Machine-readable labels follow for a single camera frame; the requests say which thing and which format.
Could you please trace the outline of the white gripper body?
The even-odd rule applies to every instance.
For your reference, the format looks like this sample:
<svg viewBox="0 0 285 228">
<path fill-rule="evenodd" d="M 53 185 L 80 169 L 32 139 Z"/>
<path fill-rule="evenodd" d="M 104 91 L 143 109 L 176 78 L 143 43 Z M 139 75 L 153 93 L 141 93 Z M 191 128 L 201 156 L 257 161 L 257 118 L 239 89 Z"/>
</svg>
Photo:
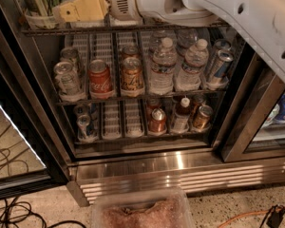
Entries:
<svg viewBox="0 0 285 228">
<path fill-rule="evenodd" d="M 120 21 L 140 21 L 136 0 L 108 0 L 110 14 Z"/>
</svg>

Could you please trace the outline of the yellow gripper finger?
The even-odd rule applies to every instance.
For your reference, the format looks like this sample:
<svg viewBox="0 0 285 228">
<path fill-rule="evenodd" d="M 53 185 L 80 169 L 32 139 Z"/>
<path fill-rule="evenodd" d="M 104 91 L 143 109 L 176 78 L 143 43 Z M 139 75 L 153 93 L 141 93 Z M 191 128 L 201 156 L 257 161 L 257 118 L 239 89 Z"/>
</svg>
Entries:
<svg viewBox="0 0 285 228">
<path fill-rule="evenodd" d="M 106 0 L 67 0 L 52 9 L 57 22 L 94 22 L 105 19 L 109 11 Z"/>
</svg>

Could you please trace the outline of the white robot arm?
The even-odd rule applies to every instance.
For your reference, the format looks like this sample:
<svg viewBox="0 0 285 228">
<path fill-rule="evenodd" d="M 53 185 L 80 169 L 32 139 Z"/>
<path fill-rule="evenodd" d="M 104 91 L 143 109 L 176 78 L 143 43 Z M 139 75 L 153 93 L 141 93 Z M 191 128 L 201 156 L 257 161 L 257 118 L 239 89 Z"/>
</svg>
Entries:
<svg viewBox="0 0 285 228">
<path fill-rule="evenodd" d="M 285 0 L 68 0 L 52 9 L 60 23 L 154 18 L 187 27 L 222 19 L 285 83 Z"/>
</svg>

